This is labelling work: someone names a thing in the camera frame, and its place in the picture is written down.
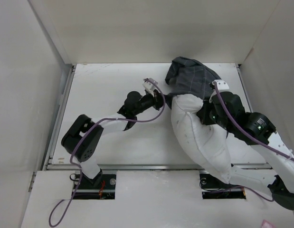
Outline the white pillow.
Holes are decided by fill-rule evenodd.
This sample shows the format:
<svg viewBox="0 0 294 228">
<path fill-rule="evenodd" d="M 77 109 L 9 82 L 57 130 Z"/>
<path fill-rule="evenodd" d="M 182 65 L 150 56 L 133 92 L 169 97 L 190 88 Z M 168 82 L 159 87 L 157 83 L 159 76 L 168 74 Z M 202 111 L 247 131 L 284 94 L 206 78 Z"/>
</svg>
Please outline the white pillow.
<svg viewBox="0 0 294 228">
<path fill-rule="evenodd" d="M 196 113 L 202 99 L 191 95 L 176 95 L 171 103 L 171 124 L 184 152 L 209 174 L 224 183 L 230 182 L 231 157 L 226 143 L 226 130 L 203 125 Z"/>
</svg>

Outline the dark grey checked pillowcase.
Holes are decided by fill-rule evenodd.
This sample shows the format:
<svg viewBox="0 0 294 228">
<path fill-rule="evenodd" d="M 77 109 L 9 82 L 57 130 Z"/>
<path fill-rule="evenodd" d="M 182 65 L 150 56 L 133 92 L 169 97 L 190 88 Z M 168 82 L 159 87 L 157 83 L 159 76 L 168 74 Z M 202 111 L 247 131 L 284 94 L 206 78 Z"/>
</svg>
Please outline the dark grey checked pillowcase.
<svg viewBox="0 0 294 228">
<path fill-rule="evenodd" d="M 203 63 L 186 57 L 176 57 L 165 77 L 167 85 L 172 91 L 165 96 L 166 104 L 172 106 L 172 99 L 176 95 L 191 94 L 200 99 L 212 94 L 210 83 L 221 77 Z"/>
</svg>

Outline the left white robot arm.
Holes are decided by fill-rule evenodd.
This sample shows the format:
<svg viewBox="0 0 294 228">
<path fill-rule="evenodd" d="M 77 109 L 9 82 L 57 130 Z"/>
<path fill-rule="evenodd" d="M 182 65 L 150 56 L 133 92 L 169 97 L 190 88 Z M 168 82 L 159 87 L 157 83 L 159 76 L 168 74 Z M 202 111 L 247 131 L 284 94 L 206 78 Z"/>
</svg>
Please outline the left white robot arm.
<svg viewBox="0 0 294 228">
<path fill-rule="evenodd" d="M 77 117 L 61 140 L 61 145 L 71 155 L 70 163 L 76 165 L 85 178 L 85 183 L 92 189 L 101 184 L 102 170 L 97 162 L 88 164 L 96 150 L 101 136 L 123 132 L 131 129 L 135 123 L 143 122 L 137 115 L 153 107 L 155 110 L 164 110 L 165 95 L 155 90 L 153 94 L 142 96 L 139 92 L 128 93 L 123 106 L 110 117 L 93 122 L 92 118 L 82 114 Z"/>
</svg>

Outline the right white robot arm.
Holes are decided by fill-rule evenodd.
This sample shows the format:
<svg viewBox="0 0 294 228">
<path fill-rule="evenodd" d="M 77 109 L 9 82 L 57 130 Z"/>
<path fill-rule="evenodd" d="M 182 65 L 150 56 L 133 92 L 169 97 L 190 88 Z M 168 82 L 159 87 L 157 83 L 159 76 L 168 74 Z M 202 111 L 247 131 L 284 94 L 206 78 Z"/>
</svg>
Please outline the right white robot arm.
<svg viewBox="0 0 294 228">
<path fill-rule="evenodd" d="M 202 108 L 193 116 L 201 126 L 222 130 L 223 140 L 230 133 L 243 141 L 276 172 L 269 175 L 242 169 L 231 163 L 228 150 L 221 149 L 215 155 L 210 149 L 202 154 L 207 162 L 203 168 L 215 177 L 218 186 L 240 185 L 257 190 L 270 195 L 283 208 L 294 211 L 294 156 L 264 114 L 247 112 L 238 95 L 224 91 L 205 98 Z"/>
</svg>

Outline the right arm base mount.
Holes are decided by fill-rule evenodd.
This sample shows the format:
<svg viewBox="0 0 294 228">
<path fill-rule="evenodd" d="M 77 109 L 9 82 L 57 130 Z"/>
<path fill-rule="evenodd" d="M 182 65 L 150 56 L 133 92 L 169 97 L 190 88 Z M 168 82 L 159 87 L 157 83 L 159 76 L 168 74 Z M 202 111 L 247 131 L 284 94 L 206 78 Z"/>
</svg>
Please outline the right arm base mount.
<svg viewBox="0 0 294 228">
<path fill-rule="evenodd" d="M 208 173 L 200 173 L 199 186 L 202 189 L 204 200 L 224 200 L 224 199 L 246 199 L 245 191 L 242 187 L 225 184 Z"/>
</svg>

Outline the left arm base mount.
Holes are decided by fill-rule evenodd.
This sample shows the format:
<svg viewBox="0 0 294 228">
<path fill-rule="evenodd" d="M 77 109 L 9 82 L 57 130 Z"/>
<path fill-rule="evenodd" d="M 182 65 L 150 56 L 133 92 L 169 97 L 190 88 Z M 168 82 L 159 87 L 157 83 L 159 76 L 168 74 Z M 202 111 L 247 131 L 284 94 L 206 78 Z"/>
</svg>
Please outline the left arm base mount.
<svg viewBox="0 0 294 228">
<path fill-rule="evenodd" d="M 114 200 L 116 187 L 116 174 L 105 173 L 99 174 L 96 181 L 91 181 L 83 175 L 77 191 L 75 188 L 78 184 L 80 174 L 72 173 L 69 178 L 73 182 L 71 195 L 75 192 L 74 200 Z"/>
</svg>

